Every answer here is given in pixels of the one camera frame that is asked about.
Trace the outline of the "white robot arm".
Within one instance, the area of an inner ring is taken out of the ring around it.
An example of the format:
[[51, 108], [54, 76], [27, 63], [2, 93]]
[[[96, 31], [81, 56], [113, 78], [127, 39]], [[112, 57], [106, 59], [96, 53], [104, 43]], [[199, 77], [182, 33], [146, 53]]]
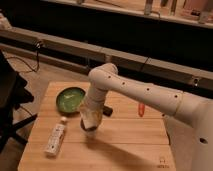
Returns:
[[113, 63], [93, 68], [88, 77], [90, 86], [79, 106], [85, 131], [99, 127], [107, 93], [118, 92], [191, 126], [196, 138], [191, 171], [213, 171], [213, 99], [119, 76]]

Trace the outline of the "dark object behind arm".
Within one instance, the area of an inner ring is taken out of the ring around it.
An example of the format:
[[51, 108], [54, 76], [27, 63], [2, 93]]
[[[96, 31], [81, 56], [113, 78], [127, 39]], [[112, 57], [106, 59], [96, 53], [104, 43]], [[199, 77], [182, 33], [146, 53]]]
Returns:
[[105, 106], [105, 107], [103, 108], [103, 114], [104, 114], [105, 116], [110, 117], [110, 116], [112, 115], [112, 113], [113, 113], [113, 109], [112, 109], [112, 108], [107, 107], [107, 106]]

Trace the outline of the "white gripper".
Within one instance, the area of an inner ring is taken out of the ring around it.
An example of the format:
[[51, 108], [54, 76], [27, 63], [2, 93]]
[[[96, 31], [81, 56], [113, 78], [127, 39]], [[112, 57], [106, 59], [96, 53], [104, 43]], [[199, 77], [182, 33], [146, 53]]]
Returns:
[[98, 126], [95, 125], [94, 123], [91, 123], [89, 121], [81, 119], [80, 120], [80, 127], [83, 130], [86, 137], [94, 138], [96, 136]]

